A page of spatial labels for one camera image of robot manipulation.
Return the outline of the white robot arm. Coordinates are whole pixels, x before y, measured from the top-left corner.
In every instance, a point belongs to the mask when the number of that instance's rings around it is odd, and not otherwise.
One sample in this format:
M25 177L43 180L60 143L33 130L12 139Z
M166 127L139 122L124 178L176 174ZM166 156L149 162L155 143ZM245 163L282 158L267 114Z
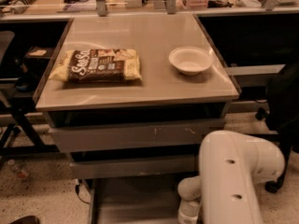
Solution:
M231 131L209 133L199 149L199 175L178 184L180 224L263 224L254 185L276 181L285 160L270 141Z

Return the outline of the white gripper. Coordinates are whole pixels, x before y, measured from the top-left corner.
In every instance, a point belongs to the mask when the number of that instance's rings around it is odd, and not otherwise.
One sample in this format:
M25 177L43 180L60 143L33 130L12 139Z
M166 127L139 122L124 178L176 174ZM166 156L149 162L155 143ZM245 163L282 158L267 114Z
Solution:
M181 200L178 209L178 222L180 224L196 224L199 218L200 202L198 200Z

